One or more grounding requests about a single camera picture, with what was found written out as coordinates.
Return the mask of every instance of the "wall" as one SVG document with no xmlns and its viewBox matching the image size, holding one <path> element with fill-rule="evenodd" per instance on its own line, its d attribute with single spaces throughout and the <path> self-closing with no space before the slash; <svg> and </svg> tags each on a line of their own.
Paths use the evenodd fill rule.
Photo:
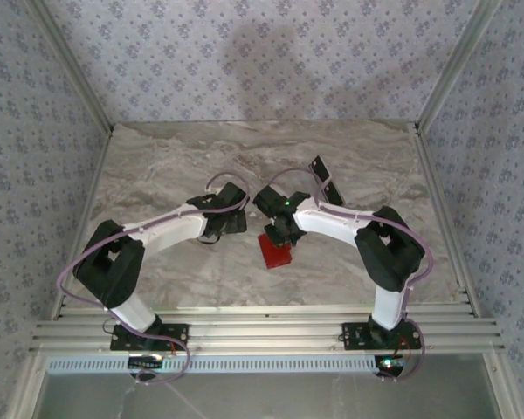
<svg viewBox="0 0 524 419">
<path fill-rule="evenodd" d="M 503 3 L 426 137 L 524 395 L 524 0 Z"/>
<path fill-rule="evenodd" d="M 415 120 L 474 0 L 46 0 L 110 119 Z"/>
<path fill-rule="evenodd" d="M 0 0 L 0 417 L 103 141 L 23 3 Z"/>
</svg>

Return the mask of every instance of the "red block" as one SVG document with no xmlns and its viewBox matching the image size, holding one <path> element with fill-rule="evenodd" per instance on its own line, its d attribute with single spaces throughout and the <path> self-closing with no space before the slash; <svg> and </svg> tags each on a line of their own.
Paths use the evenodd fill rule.
<svg viewBox="0 0 524 419">
<path fill-rule="evenodd" d="M 277 268 L 284 264 L 291 264 L 291 245 L 285 244 L 281 247 L 276 247 L 270 241 L 267 234 L 259 236 L 260 249 L 264 256 L 265 267 L 268 269 Z"/>
</svg>

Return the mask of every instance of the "marble surface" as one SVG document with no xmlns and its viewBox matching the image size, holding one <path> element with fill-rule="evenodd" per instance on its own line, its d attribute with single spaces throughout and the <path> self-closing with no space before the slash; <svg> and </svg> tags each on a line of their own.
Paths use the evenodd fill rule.
<svg viewBox="0 0 524 419">
<path fill-rule="evenodd" d="M 321 155 L 350 208 L 394 207 L 423 235 L 436 258 L 414 302 L 451 301 L 458 288 L 417 151 L 399 120 L 173 122 L 116 126 L 97 188 L 87 234 L 109 218 L 133 223 L 203 195 L 208 179 L 233 169 L 252 197 L 283 168 L 305 167 Z M 220 185 L 228 179 L 221 179 Z M 287 193 L 312 192 L 310 175 L 290 173 Z M 248 231 L 212 246 L 197 241 L 148 259 L 137 290 L 153 307 L 371 304 L 374 283 L 356 249 L 317 234 L 303 237 L 290 265 L 267 270 L 257 236 L 267 219 L 248 204 Z M 73 291 L 86 295 L 80 283 Z"/>
</svg>

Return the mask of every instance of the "patterned wallpaper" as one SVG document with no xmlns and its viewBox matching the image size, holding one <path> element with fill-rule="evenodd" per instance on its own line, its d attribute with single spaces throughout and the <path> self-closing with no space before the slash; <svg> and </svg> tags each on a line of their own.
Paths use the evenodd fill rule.
<svg viewBox="0 0 524 419">
<path fill-rule="evenodd" d="M 415 120 L 475 0 L 46 0 L 112 122 Z"/>
<path fill-rule="evenodd" d="M 524 0 L 503 3 L 427 138 L 524 395 Z"/>
<path fill-rule="evenodd" d="M 0 0 L 0 417 L 49 315 L 103 138 L 23 2 Z"/>
</svg>

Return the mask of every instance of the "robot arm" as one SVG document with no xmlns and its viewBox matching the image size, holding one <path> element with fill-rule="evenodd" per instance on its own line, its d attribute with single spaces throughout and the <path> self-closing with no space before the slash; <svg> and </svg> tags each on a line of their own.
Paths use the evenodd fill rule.
<svg viewBox="0 0 524 419">
<path fill-rule="evenodd" d="M 407 227 L 392 208 L 382 207 L 378 212 L 357 211 L 320 203 L 300 192 L 286 198 L 266 186 L 253 203 L 272 224 L 266 234 L 276 246 L 295 245 L 308 232 L 321 233 L 357 248 L 370 278 L 376 284 L 375 306 L 369 323 L 383 331 L 396 328 L 402 318 L 405 281 L 417 271 L 424 250 L 411 237 L 396 229 L 359 216 L 378 216 Z M 326 210 L 340 211 L 348 216 L 337 216 Z"/>
<path fill-rule="evenodd" d="M 197 196 L 186 204 L 148 221 L 119 225 L 107 220 L 93 233 L 86 249 L 101 240 L 125 230 L 136 230 L 128 236 L 107 244 L 91 253 L 73 270 L 81 282 L 100 303 L 112 310 L 122 321 L 139 332 L 157 333 L 161 321 L 135 293 L 141 263 L 156 253 L 191 238 L 221 237 L 246 231 L 244 205 L 233 211 L 213 214 L 201 210 L 220 210 L 240 203 L 245 192 L 228 182 L 217 195 Z M 147 229 L 157 220 L 158 223 Z"/>
</svg>

